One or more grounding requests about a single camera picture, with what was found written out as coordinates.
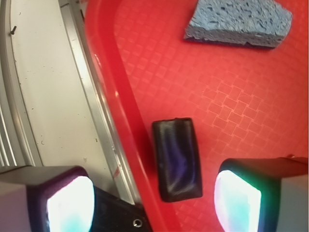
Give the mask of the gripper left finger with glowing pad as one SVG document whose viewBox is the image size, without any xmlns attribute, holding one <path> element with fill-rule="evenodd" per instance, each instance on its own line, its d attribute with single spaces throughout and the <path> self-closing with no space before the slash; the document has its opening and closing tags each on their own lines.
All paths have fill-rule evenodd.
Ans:
<svg viewBox="0 0 309 232">
<path fill-rule="evenodd" d="M 95 188 L 81 166 L 0 169 L 2 232 L 88 232 Z"/>
</svg>

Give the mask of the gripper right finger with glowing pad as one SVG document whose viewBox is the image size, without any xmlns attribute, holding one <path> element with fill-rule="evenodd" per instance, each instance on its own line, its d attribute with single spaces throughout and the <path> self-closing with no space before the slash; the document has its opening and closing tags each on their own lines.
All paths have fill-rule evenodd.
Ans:
<svg viewBox="0 0 309 232">
<path fill-rule="evenodd" d="M 214 186 L 225 232 L 307 232 L 308 159 L 226 159 Z"/>
</svg>

